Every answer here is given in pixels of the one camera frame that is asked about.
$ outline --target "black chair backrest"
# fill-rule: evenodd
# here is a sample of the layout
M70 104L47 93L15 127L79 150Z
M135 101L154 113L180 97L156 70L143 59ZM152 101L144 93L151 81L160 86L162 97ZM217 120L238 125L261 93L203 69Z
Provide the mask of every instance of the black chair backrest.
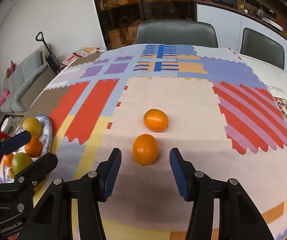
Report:
M285 67L285 51L279 43L249 28L244 28L240 54L268 62L278 68Z
M141 22L137 44L186 44L218 48L216 32L208 23L189 20L153 20Z

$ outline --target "red stripe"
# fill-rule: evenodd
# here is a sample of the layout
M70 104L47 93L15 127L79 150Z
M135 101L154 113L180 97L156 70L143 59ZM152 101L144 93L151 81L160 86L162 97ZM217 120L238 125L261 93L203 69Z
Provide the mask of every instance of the red stripe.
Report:
M268 99L274 101L273 96L271 95L271 93L269 93L268 90L263 89L263 88L255 88L258 92L262 93L265 97L267 97Z
M89 82L83 82L70 86L68 92L60 99L56 108L51 112L49 117L52 122L53 137L57 134L60 126L88 84Z
M251 98L247 97L244 93L242 93L238 89L234 88L232 85L229 85L226 82L221 82L220 84L223 87L229 89L231 92L233 92L236 95L240 96L247 103L249 103L254 108L256 108L259 112L261 112L287 138L287 128L285 126L282 126L274 117L272 117L267 111L265 111L265 109L263 109L259 104L257 104Z
M244 85L240 85L241 88L246 90L248 93L253 95L256 99L258 99L260 102L262 102L265 106L267 106L271 111L273 111L277 116L282 118L282 113L278 110L276 106L271 105L270 103L267 102L264 98L262 98L260 95L249 89L248 87L245 87Z
M229 135L227 135L228 139L231 139L232 147L235 149L237 152L239 152L241 155L244 155L246 153L246 149L240 146L239 143L237 143L233 138L231 138Z
M260 147L263 151L268 151L268 144L244 122L238 119L233 113L228 111L222 105L219 105L220 112L225 115L227 122L239 133L245 136L251 144L257 149Z
M99 80L82 104L65 136L71 142L75 138L84 144L90 137L94 126L119 79Z
M283 141L279 138L279 136L264 122L262 121L257 115L255 115L249 108L244 106L242 103L240 103L235 98L231 97L227 93L223 92L217 87L213 87L214 92L220 96L221 98L225 99L229 103L231 103L233 106L238 108L242 113L244 113L250 120L252 120L255 124L257 124L262 130L264 130L274 141L275 143L280 147L283 148Z
M107 125L107 129L111 129L111 126L112 126L112 122L109 122Z

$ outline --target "wall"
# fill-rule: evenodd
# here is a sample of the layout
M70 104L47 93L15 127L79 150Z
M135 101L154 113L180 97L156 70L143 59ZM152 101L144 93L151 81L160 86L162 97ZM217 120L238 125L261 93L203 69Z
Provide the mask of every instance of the wall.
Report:
M42 46L39 31L56 56L105 46L93 0L18 0L0 28L0 90L10 61Z

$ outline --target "patterned tablecloth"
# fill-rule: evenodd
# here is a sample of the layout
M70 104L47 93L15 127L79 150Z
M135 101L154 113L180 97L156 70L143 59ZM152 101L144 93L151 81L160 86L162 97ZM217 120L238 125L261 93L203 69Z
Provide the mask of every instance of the patterned tablecloth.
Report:
M274 238L285 239L287 74L245 61L251 67L230 48L155 44L75 61L27 114L51 118L51 152L59 160L35 201L55 178L80 178L118 147L122 164L114 192L99 205L107 239L184 239L192 203L180 197L169 165L169 151L177 147L211 178L236 178ZM169 117L162 133L143 124L151 108ZM158 160L149 166L137 165L131 154L133 140L143 133L153 135L160 147ZM213 239L218 221L215 201ZM78 239L76 208L73 225Z

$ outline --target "blue and white plate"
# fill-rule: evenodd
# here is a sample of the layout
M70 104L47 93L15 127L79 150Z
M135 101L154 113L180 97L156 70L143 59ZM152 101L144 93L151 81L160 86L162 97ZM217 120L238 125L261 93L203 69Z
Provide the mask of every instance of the blue and white plate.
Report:
M50 150L51 141L52 141L52 124L51 124L50 119L43 114L37 114L34 117L39 120L39 122L41 123L41 125L43 127L42 134L39 137L39 140L41 141L41 143L43 145L42 152L40 155L40 156L42 156L42 155L46 154L47 152L49 152L49 150ZM18 128L18 130L15 132L14 135L21 133L21 132L22 132L22 125ZM18 149L17 152L25 152L24 146L21 147L20 149ZM9 168L6 165L4 165L3 162L1 163L0 168L2 168L2 171L3 171L3 183L13 182L13 179L11 179L8 176Z

